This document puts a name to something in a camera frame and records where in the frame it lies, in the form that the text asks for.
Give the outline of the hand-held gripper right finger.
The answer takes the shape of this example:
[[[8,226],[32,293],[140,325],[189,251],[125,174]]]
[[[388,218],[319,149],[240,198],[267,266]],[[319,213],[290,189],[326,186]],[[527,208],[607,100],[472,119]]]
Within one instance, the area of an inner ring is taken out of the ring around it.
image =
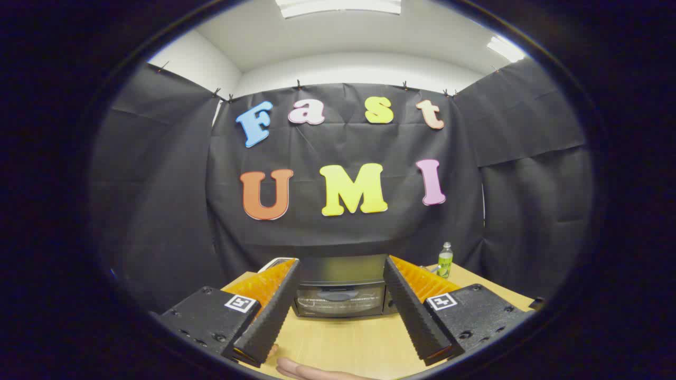
[[[458,287],[393,255],[382,276],[425,365],[483,348],[529,316],[483,284]]]

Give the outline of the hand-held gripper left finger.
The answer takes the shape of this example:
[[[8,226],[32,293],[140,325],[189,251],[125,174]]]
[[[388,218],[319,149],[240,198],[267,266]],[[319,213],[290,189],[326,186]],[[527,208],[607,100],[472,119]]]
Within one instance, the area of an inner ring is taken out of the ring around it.
[[[292,258],[235,284],[201,287],[159,315],[159,322],[196,349],[259,367],[277,341],[299,286]]]

